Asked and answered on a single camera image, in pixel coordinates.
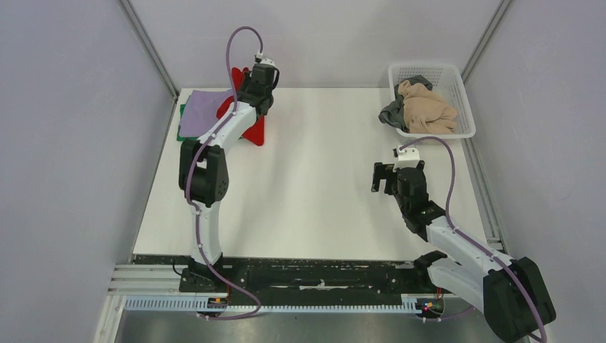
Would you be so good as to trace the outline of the red t shirt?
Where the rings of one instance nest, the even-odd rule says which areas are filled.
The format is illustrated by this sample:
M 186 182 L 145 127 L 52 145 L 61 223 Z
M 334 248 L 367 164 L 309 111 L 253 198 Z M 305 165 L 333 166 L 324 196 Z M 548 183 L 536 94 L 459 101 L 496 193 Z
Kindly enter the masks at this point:
M 234 85 L 237 91 L 239 91 L 244 82 L 245 74 L 249 71 L 248 67 L 244 67 L 243 69 L 239 69 L 237 67 L 231 68 L 231 75 L 234 81 Z M 216 117 L 221 119 L 229 109 L 230 105 L 233 102 L 233 96 L 228 96 L 223 103 L 217 109 Z M 256 146 L 262 146 L 264 144 L 264 129 L 265 129 L 265 119 L 259 119 L 253 126 L 246 130 L 242 137 L 247 141 L 255 144 Z

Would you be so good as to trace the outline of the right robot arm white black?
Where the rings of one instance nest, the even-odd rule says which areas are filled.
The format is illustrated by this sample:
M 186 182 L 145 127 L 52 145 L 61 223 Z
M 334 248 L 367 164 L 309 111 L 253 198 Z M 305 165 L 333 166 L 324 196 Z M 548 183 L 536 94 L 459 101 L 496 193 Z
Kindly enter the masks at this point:
M 445 209 L 429 198 L 424 161 L 397 168 L 377 162 L 372 192 L 394 197 L 406 228 L 436 250 L 414 261 L 416 288 L 446 289 L 480 311 L 503 342 L 516 342 L 543 332 L 557 312 L 537 264 L 528 257 L 515 259 L 474 238 Z

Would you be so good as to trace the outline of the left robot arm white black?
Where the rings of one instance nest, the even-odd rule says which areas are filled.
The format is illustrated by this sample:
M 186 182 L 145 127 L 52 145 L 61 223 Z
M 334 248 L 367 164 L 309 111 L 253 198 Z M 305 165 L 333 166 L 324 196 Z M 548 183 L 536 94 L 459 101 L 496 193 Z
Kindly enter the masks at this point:
M 224 283 L 224 271 L 215 265 L 222 258 L 219 208 L 229 188 L 227 153 L 239 139 L 264 144 L 264 118 L 279 75 L 270 59 L 234 67 L 233 89 L 193 91 L 182 107 L 178 185 L 191 208 L 196 239 L 184 278 L 207 291 Z

